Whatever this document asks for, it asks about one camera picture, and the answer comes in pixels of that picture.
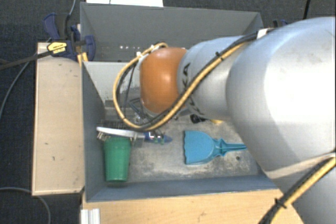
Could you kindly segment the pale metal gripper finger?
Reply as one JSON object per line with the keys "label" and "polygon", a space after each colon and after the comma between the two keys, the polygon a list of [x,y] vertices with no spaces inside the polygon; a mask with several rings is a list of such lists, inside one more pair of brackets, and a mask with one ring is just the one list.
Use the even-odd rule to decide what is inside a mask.
{"label": "pale metal gripper finger", "polygon": [[120,120],[104,120],[101,123],[102,127],[110,129],[129,130],[130,127]]}
{"label": "pale metal gripper finger", "polygon": [[130,131],[126,129],[113,129],[108,127],[97,127],[96,131],[98,132],[97,139],[105,141],[110,137],[125,137],[130,138],[131,140],[144,140],[145,135],[139,132]]}

